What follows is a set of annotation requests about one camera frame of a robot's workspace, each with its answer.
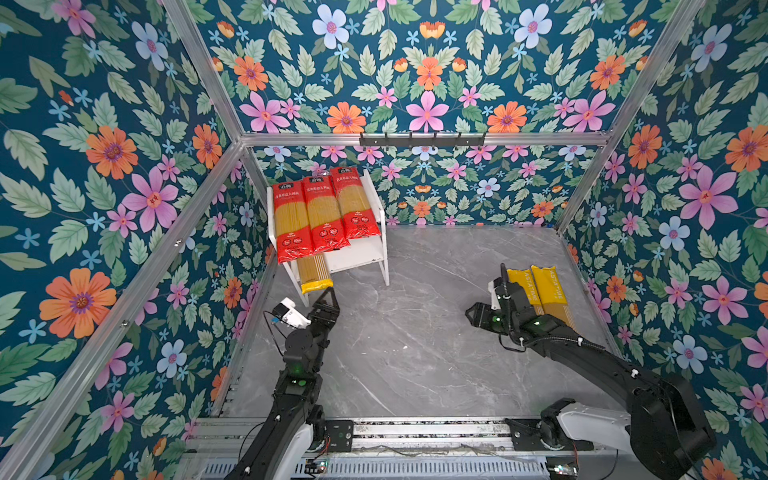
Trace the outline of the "yellow pasta bag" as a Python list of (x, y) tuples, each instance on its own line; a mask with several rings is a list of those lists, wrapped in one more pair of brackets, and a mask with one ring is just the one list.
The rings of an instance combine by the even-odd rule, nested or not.
[(297, 268), (299, 285), (303, 295), (333, 286), (333, 280), (323, 254), (299, 258)]
[(538, 294), (535, 279), (530, 269), (526, 270), (507, 270), (508, 279), (512, 283), (521, 286), (526, 294), (527, 300), (532, 305), (536, 314), (544, 314), (543, 305)]
[(561, 284), (557, 269), (555, 267), (532, 266), (531, 273), (543, 311), (573, 328), (574, 322), (569, 302)]

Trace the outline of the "red spaghetti bag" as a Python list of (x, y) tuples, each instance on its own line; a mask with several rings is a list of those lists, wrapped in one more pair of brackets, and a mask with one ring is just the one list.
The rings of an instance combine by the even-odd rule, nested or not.
[(380, 229), (358, 171), (349, 167), (334, 168), (331, 179), (346, 238), (379, 236)]
[(316, 253), (339, 250), (349, 245), (340, 207), (329, 176), (307, 177), (303, 181), (310, 236)]
[(273, 187), (273, 219), (279, 263), (311, 255), (307, 203), (302, 182), (284, 182)]

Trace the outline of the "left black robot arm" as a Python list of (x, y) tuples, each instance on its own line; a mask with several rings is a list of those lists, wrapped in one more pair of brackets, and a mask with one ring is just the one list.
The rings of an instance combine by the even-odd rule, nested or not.
[(253, 442), (238, 454), (229, 479), (289, 479), (305, 452), (325, 447), (324, 412), (318, 403), (320, 370), (329, 336), (340, 315), (335, 289), (323, 290), (307, 314), (289, 300), (267, 314), (269, 325), (291, 331), (279, 349), (284, 367), (272, 394), (272, 407)]

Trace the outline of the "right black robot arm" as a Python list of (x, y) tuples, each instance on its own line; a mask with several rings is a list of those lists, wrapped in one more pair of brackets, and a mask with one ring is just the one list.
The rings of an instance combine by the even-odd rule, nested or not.
[(498, 339), (518, 340), (516, 353), (534, 352), (560, 363), (597, 386), (619, 409), (585, 406), (562, 398), (540, 414), (537, 436), (556, 450), (577, 441), (634, 455), (659, 479), (680, 479), (717, 445), (691, 383), (634, 366), (579, 335), (564, 321), (539, 315), (525, 303), (503, 298), (499, 308), (477, 302), (465, 316), (470, 325)]

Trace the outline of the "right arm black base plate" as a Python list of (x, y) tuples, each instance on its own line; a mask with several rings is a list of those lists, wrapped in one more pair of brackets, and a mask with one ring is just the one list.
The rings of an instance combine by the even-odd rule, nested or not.
[(516, 451), (593, 451), (592, 442), (572, 440), (550, 420), (540, 418), (504, 418)]

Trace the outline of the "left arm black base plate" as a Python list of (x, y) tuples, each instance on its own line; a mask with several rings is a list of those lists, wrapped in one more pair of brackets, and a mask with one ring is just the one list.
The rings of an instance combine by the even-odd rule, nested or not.
[(349, 419), (326, 420), (322, 453), (349, 453), (352, 451), (355, 422)]

